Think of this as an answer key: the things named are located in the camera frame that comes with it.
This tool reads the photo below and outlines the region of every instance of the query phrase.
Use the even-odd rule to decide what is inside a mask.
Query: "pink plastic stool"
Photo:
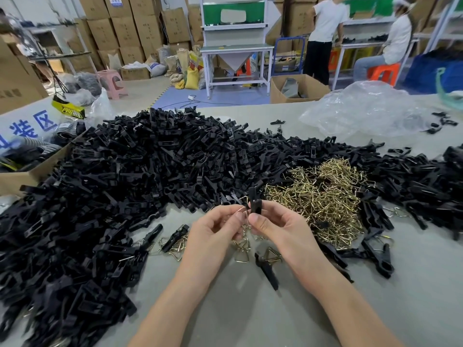
[[[124,81],[120,77],[118,71],[107,69],[98,72],[98,77],[103,80],[108,86],[108,97],[113,100],[119,100],[119,95],[128,95]]]

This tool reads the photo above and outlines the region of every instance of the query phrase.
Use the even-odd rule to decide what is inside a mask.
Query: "blue floor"
[[[407,76],[408,68],[404,68],[402,74],[395,86],[398,90],[406,90],[410,95],[418,95],[419,92],[408,89],[403,86],[405,77]],[[336,84],[336,89],[344,89],[352,84],[352,80],[340,80]],[[194,100],[189,100],[188,96],[194,96]],[[219,107],[219,106],[240,106],[253,104],[269,104],[270,97],[267,96],[267,87],[242,87],[239,84],[234,86],[218,86],[211,90],[211,99],[207,99],[206,90],[178,90],[175,87],[169,87],[165,93],[154,103],[154,108],[162,108],[164,110],[180,109],[184,107],[197,106],[202,107]]]

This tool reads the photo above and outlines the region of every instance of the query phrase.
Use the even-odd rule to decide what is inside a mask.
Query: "black pants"
[[[330,73],[331,42],[309,41],[307,43],[306,61],[304,62],[304,74],[314,77],[324,85],[328,85]]]

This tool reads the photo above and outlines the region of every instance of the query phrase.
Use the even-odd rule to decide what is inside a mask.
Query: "orange plastic stool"
[[[114,69],[99,71],[98,78],[100,81],[103,80],[106,83],[108,87],[108,97],[110,99],[119,100],[119,95],[129,94],[118,71]]]
[[[339,51],[333,50],[330,55],[330,63],[328,64],[329,71],[335,71],[338,66],[339,61]]]
[[[251,75],[252,72],[251,72],[251,59],[248,58],[248,60],[246,61],[246,73],[243,72],[243,70],[240,68],[237,70],[236,72],[236,76],[239,77],[240,75]]]
[[[395,87],[400,69],[400,63],[372,67],[368,69],[368,78],[370,80],[379,80],[379,77],[382,74],[381,80],[385,83],[389,83],[392,87]]]

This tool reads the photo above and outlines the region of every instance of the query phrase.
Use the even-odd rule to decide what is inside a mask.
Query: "blue bin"
[[[404,86],[420,93],[435,94],[437,69],[442,67],[446,69],[441,77],[444,90],[448,93],[463,90],[463,61],[438,60],[424,55],[415,57]]]

